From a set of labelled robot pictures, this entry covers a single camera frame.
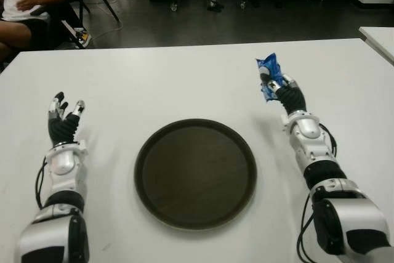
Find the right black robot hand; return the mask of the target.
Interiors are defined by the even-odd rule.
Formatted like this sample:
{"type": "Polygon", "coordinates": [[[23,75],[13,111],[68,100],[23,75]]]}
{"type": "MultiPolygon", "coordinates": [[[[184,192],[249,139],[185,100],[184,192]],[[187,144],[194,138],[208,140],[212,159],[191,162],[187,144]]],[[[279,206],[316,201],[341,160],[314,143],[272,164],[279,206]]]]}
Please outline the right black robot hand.
{"type": "Polygon", "coordinates": [[[267,102],[279,101],[288,115],[295,111],[307,111],[305,97],[297,82],[289,75],[274,72],[265,66],[259,68],[259,73],[263,96],[267,102]]]}

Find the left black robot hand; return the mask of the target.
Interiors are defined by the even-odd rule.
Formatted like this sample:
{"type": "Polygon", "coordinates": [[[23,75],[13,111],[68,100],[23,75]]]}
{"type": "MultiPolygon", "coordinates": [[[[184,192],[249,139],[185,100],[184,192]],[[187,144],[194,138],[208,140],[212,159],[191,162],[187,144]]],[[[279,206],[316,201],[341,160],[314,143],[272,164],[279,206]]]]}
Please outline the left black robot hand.
{"type": "Polygon", "coordinates": [[[68,106],[68,102],[63,102],[64,98],[64,93],[59,92],[49,105],[47,126],[54,147],[74,142],[79,120],[86,107],[84,101],[79,100],[73,111],[64,116],[65,109],[68,106]]]}

